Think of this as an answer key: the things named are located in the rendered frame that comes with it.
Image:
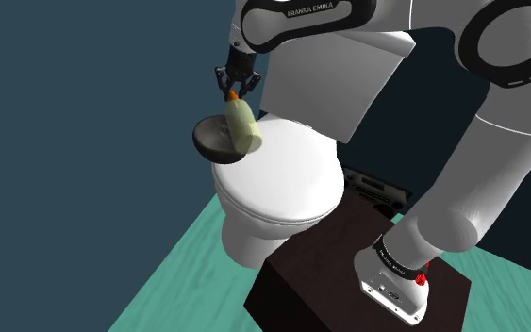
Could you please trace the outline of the dark brown bowl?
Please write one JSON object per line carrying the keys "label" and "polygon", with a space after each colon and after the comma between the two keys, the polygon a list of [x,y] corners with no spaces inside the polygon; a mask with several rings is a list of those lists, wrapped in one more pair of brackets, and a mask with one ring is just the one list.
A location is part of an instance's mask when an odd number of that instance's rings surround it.
{"label": "dark brown bowl", "polygon": [[223,115],[200,120],[192,131],[192,141],[198,153],[212,163],[232,164],[245,157],[235,150]]}

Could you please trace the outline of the pale yellow bottle orange cap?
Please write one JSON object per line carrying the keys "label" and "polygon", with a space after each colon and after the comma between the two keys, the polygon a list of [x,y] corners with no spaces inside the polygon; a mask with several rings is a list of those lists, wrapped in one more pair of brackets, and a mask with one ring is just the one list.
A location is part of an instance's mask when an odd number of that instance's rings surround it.
{"label": "pale yellow bottle orange cap", "polygon": [[234,149],[244,155],[256,152],[262,144],[257,121],[249,104],[233,90],[226,93],[224,116]]}

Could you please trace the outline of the dark brown robot stand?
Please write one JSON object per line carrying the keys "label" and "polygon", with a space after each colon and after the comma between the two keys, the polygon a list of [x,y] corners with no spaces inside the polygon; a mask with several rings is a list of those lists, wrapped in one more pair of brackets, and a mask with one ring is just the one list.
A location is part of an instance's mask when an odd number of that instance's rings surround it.
{"label": "dark brown robot stand", "polygon": [[471,282],[445,261],[429,266],[424,318],[409,326],[365,295],[355,254],[393,223],[354,193],[264,261],[244,307],[262,332],[462,332]]}

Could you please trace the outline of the white toilet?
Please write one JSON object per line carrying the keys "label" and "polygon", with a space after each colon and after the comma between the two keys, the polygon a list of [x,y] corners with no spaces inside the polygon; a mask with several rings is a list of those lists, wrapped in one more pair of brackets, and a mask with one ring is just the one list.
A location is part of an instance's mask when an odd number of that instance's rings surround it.
{"label": "white toilet", "polygon": [[269,56],[257,120],[262,144],[212,167],[225,217],[222,243],[258,269],[343,196],[338,143],[347,143],[415,46],[406,32],[343,31],[287,41]]}

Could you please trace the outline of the black electronic device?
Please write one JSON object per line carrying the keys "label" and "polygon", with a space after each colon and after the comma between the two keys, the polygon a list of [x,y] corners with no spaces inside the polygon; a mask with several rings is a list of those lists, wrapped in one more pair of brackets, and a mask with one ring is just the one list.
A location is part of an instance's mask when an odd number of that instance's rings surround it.
{"label": "black electronic device", "polygon": [[342,166],[342,171],[345,189],[355,192],[389,219],[400,213],[413,195],[408,189],[357,168]]}

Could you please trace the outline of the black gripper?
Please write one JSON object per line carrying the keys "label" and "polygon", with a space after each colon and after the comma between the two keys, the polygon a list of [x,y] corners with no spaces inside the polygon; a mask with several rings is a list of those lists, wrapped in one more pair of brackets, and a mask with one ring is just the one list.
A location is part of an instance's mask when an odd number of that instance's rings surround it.
{"label": "black gripper", "polygon": [[241,83],[239,98],[242,99],[248,92],[254,90],[261,79],[261,75],[254,71],[257,59],[256,53],[244,53],[234,46],[229,47],[227,63],[225,67],[216,67],[214,73],[219,90],[223,98],[228,97],[228,93],[236,82]]}

